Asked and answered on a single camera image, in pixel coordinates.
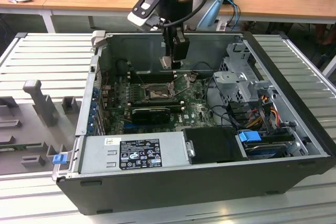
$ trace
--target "metal bracket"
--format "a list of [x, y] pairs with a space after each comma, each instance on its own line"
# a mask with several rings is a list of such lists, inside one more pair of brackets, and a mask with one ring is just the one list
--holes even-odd
[[106, 31], [104, 30], [97, 30], [92, 33], [91, 43], [93, 48], [100, 47], [107, 43], [105, 39], [105, 32]]

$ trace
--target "black cable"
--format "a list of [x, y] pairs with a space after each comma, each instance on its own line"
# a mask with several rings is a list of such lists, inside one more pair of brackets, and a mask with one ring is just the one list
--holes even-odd
[[202, 7], [206, 4], [206, 2], [207, 2], [207, 0], [203, 0], [196, 9], [194, 9], [191, 13], [189, 13], [184, 18], [181, 18], [181, 19], [179, 19], [177, 21], [174, 21], [174, 22], [171, 22], [171, 23], [162, 24], [161, 27], [162, 28], [167, 28], [167, 27], [176, 26], [176, 25], [179, 25], [183, 22], [186, 22], [188, 19], [192, 18], [196, 13], [198, 13], [202, 9]]
[[232, 14], [232, 17], [231, 17], [231, 19], [229, 20], [229, 22], [226, 24], [227, 26], [230, 25], [230, 23], [232, 22], [232, 20], [233, 20], [235, 14], [236, 14], [236, 8], [235, 8], [235, 6], [233, 6], [233, 5], [231, 5], [231, 6], [232, 6], [232, 8], [233, 8], [233, 14]]
[[214, 70], [214, 69], [213, 69], [208, 63], [206, 63], [205, 61], [199, 61], [199, 62], [197, 62], [197, 63], [191, 68], [191, 70], [194, 71], [195, 68], [196, 68], [199, 64], [207, 65], [208, 68], [210, 68], [212, 71], [216, 72], [216, 70]]

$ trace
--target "workbench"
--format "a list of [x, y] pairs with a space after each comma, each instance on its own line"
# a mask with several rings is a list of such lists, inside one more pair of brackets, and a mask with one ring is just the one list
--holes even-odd
[[[330, 136], [336, 140], [336, 120], [334, 110], [335, 87], [323, 77], [309, 60], [289, 40], [279, 36], [255, 36], [263, 49], [271, 55], [292, 87], [304, 100], [307, 107], [319, 119]], [[57, 61], [81, 58], [89, 59], [90, 34], [28, 34], [26, 38], [15, 38], [2, 55], [0, 72], [6, 72], [11, 66], [17, 75], [12, 78], [24, 80], [19, 68], [32, 64], [25, 59], [44, 59], [38, 65], [45, 68], [57, 67], [59, 71], [82, 74], [83, 77], [73, 79], [85, 80], [88, 71], [87, 62], [80, 66], [75, 62], [71, 69], [59, 68]], [[24, 92], [17, 93], [15, 98], [22, 98]], [[78, 89], [75, 95], [78, 101], [83, 94]], [[51, 172], [12, 174], [0, 176], [0, 221], [14, 223], [334, 223], [336, 209], [336, 169], [323, 175], [310, 176], [282, 195], [234, 199], [210, 202], [205, 204], [176, 206], [168, 208], [148, 209], [145, 211], [119, 212], [104, 215], [84, 216], [76, 206], [63, 194], [51, 179]]]
[[[47, 31], [55, 32], [52, 16], [126, 17], [138, 0], [32, 0], [24, 3], [9, 3], [0, 0], [0, 13], [41, 15]], [[289, 22], [334, 24], [336, 0], [234, 0], [242, 13], [240, 20], [262, 22]], [[225, 5], [219, 12], [222, 21], [230, 19], [233, 9]]]

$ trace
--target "blue latch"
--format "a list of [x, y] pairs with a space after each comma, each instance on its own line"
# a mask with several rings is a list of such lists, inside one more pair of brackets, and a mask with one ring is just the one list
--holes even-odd
[[261, 141], [261, 137], [257, 131], [243, 131], [238, 136], [242, 142]]
[[54, 158], [52, 159], [52, 163], [54, 165], [63, 165], [67, 163], [67, 154], [57, 154], [54, 155]]

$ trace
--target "white table leg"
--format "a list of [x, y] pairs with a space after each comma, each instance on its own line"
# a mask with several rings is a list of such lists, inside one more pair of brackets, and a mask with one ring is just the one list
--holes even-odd
[[324, 69], [322, 74], [324, 74], [324, 76], [328, 78], [335, 71], [335, 69], [336, 69], [336, 55]]
[[43, 10], [41, 12], [42, 18], [44, 20], [44, 24], [46, 25], [47, 31], [48, 33], [55, 33], [55, 28], [54, 28], [54, 24], [52, 21], [52, 14], [50, 10]]

